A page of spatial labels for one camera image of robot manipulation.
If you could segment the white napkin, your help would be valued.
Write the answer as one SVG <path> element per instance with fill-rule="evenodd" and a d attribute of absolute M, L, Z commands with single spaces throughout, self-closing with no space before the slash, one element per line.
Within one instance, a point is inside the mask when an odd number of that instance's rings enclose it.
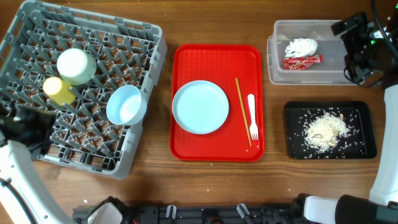
<path fill-rule="evenodd" d="M 294 39 L 285 48 L 286 58 L 297 58 L 313 55 L 318 48 L 318 43 L 313 39 Z"/>

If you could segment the yellow plastic cup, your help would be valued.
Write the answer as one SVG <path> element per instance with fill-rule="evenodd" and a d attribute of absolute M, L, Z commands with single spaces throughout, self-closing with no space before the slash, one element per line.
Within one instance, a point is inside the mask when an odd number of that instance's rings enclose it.
<path fill-rule="evenodd" d="M 58 105 L 71 104 L 76 96 L 70 91 L 70 85 L 58 77 L 50 77 L 44 81 L 45 94 Z"/>

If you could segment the small blue bowl with crumbs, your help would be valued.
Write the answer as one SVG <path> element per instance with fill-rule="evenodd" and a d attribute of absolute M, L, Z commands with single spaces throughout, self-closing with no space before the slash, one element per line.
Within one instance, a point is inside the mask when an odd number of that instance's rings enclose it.
<path fill-rule="evenodd" d="M 147 100 L 133 85 L 118 88 L 108 100 L 106 115 L 116 125 L 132 126 L 141 121 L 147 110 Z"/>

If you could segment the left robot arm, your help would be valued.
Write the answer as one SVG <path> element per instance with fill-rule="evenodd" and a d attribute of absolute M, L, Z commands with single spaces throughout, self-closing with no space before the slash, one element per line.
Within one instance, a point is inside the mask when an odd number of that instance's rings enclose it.
<path fill-rule="evenodd" d="M 53 199 L 32 163 L 50 147 L 56 115 L 1 110 L 1 203 L 14 223 L 79 223 Z"/>

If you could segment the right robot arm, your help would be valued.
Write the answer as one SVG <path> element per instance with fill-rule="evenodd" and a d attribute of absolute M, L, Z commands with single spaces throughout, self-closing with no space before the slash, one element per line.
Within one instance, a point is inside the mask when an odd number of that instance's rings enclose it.
<path fill-rule="evenodd" d="M 397 13 L 383 25 L 371 1 L 374 22 L 365 12 L 336 22 L 347 54 L 344 75 L 358 86 L 375 74 L 384 89 L 386 125 L 381 160 L 369 198 L 343 195 L 339 199 L 299 194 L 290 208 L 291 222 L 397 223 Z"/>

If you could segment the red snack wrapper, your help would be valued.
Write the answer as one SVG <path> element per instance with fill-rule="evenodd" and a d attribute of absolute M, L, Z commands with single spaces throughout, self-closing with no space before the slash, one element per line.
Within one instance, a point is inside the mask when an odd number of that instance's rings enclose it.
<path fill-rule="evenodd" d="M 322 63 L 323 55 L 309 55 L 304 57 L 284 58 L 283 64 L 285 70 L 305 70 L 313 64 Z"/>

